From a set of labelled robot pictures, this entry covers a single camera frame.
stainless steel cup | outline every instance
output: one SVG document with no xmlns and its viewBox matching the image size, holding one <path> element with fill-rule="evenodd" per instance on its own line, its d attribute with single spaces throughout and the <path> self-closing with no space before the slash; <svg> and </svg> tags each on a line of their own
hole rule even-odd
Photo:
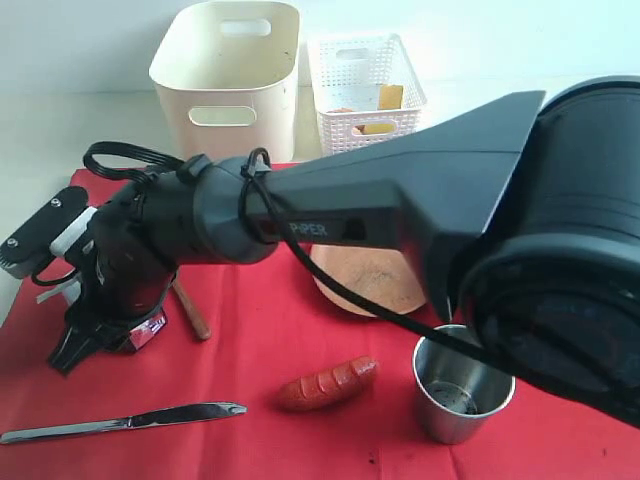
<svg viewBox="0 0 640 480">
<path fill-rule="evenodd" d="M 464 325 L 436 330 L 477 345 Z M 446 444 L 469 439 L 488 417 L 507 406 L 516 387 L 514 377 L 424 337 L 413 351 L 413 373 L 418 420 L 434 440 Z"/>
</svg>

cream plastic bin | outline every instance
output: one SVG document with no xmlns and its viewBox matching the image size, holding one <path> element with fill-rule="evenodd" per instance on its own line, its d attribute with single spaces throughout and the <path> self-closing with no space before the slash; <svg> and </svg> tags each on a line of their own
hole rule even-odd
<svg viewBox="0 0 640 480">
<path fill-rule="evenodd" d="M 312 39 L 311 82 L 325 155 L 414 132 L 427 103 L 402 40 L 395 34 Z M 381 85 L 402 85 L 402 108 L 377 110 Z M 330 113 L 348 108 L 355 113 Z M 389 124 L 393 131 L 361 135 L 354 127 Z"/>
<path fill-rule="evenodd" d="M 278 2 L 205 2 L 174 19 L 149 68 L 179 153 L 219 161 L 294 151 L 300 15 Z"/>
</svg>

table knife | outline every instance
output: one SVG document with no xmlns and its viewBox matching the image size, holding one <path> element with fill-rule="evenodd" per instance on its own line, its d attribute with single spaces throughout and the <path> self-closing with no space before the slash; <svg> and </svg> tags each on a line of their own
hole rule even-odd
<svg viewBox="0 0 640 480">
<path fill-rule="evenodd" d="M 76 423 L 56 427 L 32 428 L 3 433 L 0 443 L 26 442 L 44 440 L 68 435 L 113 432 L 116 430 L 134 430 L 138 428 L 177 425 L 180 423 L 201 422 L 232 417 L 247 412 L 247 407 L 232 402 L 194 403 L 180 407 L 164 408 L 131 417 L 104 420 L 101 422 Z"/>
</svg>

sausage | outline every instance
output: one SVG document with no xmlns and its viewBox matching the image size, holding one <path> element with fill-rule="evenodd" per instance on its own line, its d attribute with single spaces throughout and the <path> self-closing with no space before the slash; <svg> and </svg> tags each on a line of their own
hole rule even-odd
<svg viewBox="0 0 640 480">
<path fill-rule="evenodd" d="M 354 397 L 373 384 L 378 364 L 369 356 L 298 378 L 284 385 L 276 396 L 284 410 L 304 412 Z"/>
</svg>

red cloth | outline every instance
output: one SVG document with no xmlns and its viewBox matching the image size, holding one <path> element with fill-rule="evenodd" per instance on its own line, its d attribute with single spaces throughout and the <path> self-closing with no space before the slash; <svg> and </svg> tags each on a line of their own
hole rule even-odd
<svg viewBox="0 0 640 480">
<path fill-rule="evenodd" d="M 78 171 L 104 202 L 118 184 Z M 36 305 L 25 281 L 0 329 L 0 431 L 102 420 L 200 401 L 240 417 L 0 446 L 0 478 L 637 479 L 640 431 L 518 382 L 515 398 L 467 443 L 433 443 L 412 414 L 413 334 L 327 301 L 282 246 L 254 266 L 181 269 L 213 337 L 193 340 L 171 296 L 169 325 L 134 356 L 98 354 L 68 378 L 46 365 L 62 298 Z M 429 309 L 419 316 L 429 316 Z M 284 382 L 362 354 L 380 362 L 372 391 L 337 408 L 287 414 Z"/>
</svg>

